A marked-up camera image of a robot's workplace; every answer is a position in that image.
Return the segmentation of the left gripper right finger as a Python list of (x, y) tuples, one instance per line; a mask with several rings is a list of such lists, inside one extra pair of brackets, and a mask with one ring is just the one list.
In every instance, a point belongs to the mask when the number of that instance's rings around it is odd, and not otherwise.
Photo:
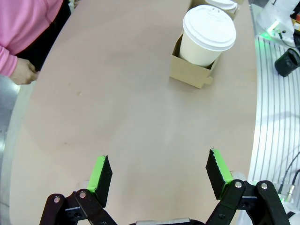
[(272, 182), (256, 185), (234, 179), (221, 153), (211, 149), (206, 164), (207, 174), (219, 201), (207, 225), (229, 225), (237, 210), (246, 211), (254, 225), (289, 225), (290, 221)]

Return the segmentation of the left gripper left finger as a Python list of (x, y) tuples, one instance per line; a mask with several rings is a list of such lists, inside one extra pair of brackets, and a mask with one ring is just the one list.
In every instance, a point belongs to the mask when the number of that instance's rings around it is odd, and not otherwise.
[(87, 188), (48, 196), (40, 219), (41, 225), (76, 225), (88, 220), (91, 225), (115, 225), (105, 210), (112, 178), (108, 156), (97, 158)]

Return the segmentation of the person's right hand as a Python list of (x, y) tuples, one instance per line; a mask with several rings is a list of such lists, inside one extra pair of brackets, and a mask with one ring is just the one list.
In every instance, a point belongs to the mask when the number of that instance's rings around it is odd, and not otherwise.
[(38, 74), (39, 72), (29, 60), (18, 58), (17, 65), (9, 78), (16, 85), (26, 85), (36, 81)]

